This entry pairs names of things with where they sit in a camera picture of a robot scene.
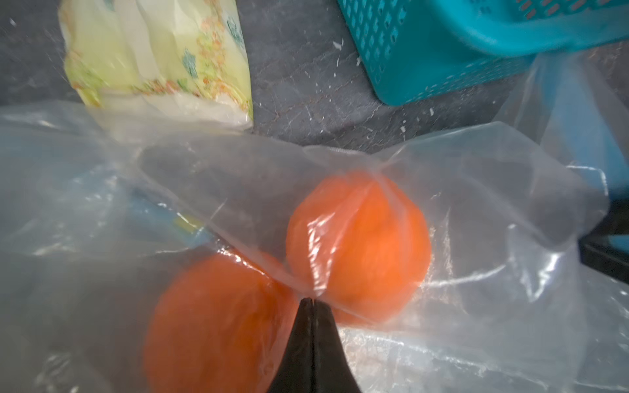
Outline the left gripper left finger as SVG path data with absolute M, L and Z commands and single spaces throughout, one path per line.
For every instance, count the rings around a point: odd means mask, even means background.
M 314 387 L 313 306 L 302 299 L 278 371 L 268 393 L 310 393 Z

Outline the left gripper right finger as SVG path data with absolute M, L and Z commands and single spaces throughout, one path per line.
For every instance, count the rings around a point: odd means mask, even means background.
M 342 347 L 332 309 L 313 302 L 312 391 L 316 393 L 360 393 Z

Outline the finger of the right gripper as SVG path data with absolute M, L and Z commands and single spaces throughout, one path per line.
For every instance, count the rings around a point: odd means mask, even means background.
M 612 201 L 607 216 L 578 245 L 583 265 L 628 284 L 628 200 Z

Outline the orange two bag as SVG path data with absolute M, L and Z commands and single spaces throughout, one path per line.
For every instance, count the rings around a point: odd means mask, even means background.
M 154 310 L 143 351 L 150 391 L 267 391 L 297 309 L 291 288 L 239 252 L 198 261 Z

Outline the orange one bag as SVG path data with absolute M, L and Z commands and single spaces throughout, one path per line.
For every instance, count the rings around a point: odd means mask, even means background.
M 323 180 L 288 223 L 291 273 L 332 306 L 340 324 L 399 314 L 432 259 L 424 214 L 388 178 L 355 171 Z

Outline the clear zip bag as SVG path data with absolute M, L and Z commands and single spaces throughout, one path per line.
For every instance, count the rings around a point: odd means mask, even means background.
M 4 392 L 625 392 L 628 108 L 537 60 L 365 154 L 1 110 Z

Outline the teal plastic basket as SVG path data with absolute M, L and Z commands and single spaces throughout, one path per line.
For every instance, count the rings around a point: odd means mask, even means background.
M 378 99 L 402 106 L 628 37 L 626 1 L 340 0 Z

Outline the yellow tissue packet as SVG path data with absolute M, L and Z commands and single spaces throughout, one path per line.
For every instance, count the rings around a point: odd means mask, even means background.
M 58 16 L 67 79 L 85 105 L 252 127 L 234 1 L 64 1 Z

